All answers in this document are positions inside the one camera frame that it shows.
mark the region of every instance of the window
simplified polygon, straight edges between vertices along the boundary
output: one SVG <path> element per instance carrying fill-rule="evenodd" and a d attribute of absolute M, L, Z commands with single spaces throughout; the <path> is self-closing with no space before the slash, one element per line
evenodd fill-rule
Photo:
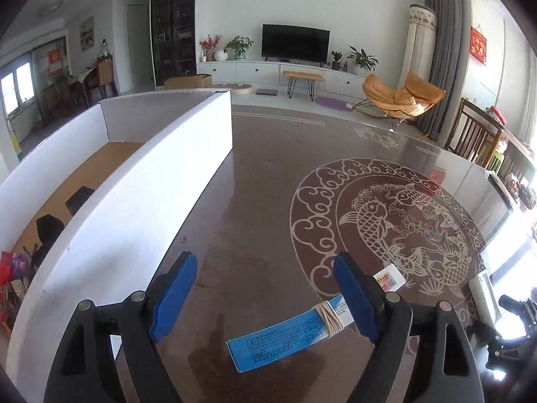
<path fill-rule="evenodd" d="M 10 72 L 2 79 L 2 95 L 4 96 L 4 106 L 7 115 L 12 113 L 19 103 L 17 101 L 17 94 L 15 93 L 15 82 L 13 80 L 13 73 Z"/>
<path fill-rule="evenodd" d="M 34 98 L 30 63 L 26 62 L 2 77 L 0 87 L 2 88 L 5 111 L 9 116 L 25 101 Z"/>
<path fill-rule="evenodd" d="M 17 84 L 19 85 L 19 95 L 24 103 L 33 98 L 32 73 L 30 71 L 30 62 L 17 68 Z"/>

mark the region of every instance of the cardboard box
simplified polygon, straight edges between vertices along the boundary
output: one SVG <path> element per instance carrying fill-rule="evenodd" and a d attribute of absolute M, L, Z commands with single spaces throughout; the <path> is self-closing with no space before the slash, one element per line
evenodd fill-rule
<path fill-rule="evenodd" d="M 197 76 L 172 77 L 164 82 L 165 90 L 206 88 L 213 84 L 213 77 L 209 74 Z"/>

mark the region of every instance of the dark glass cabinet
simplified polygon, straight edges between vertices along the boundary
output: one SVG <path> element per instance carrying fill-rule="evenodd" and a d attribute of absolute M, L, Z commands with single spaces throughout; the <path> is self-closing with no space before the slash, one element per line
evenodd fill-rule
<path fill-rule="evenodd" d="M 196 74 L 195 0 L 151 0 L 151 40 L 155 82 Z"/>

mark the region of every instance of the metal pin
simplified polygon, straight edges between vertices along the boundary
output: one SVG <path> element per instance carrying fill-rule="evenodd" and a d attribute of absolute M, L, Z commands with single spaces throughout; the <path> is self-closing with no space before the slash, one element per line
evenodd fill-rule
<path fill-rule="evenodd" d="M 440 301 L 440 309 L 444 312 L 449 312 L 452 309 L 451 303 L 449 301 Z"/>
<path fill-rule="evenodd" d="M 146 297 L 146 293 L 142 290 L 137 290 L 136 292 L 133 292 L 131 294 L 131 300 L 135 303 L 138 303 L 139 301 L 142 301 Z"/>
<path fill-rule="evenodd" d="M 395 292 L 388 292 L 386 294 L 386 300 L 388 300 L 390 303 L 398 303 L 399 300 L 401 300 L 401 297 L 399 297 L 399 294 Z"/>
<path fill-rule="evenodd" d="M 89 301 L 89 300 L 82 300 L 79 303 L 79 309 L 81 311 L 87 311 L 90 307 L 91 307 L 91 301 Z"/>

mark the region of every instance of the blue clamp pad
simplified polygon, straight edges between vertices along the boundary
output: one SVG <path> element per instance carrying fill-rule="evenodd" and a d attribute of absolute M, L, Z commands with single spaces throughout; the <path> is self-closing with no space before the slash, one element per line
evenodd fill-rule
<path fill-rule="evenodd" d="M 149 336 L 155 343 L 171 332 L 197 274 L 198 261 L 195 255 L 190 252 L 182 253 L 174 267 L 166 274 L 173 279 L 169 281 L 160 301 L 155 306 L 151 330 L 149 331 Z"/>
<path fill-rule="evenodd" d="M 352 263 L 358 269 L 358 265 L 354 261 Z M 375 308 L 343 254 L 337 255 L 334 259 L 334 279 L 341 289 L 360 334 L 368 338 L 373 344 L 376 343 L 380 333 L 377 327 Z"/>

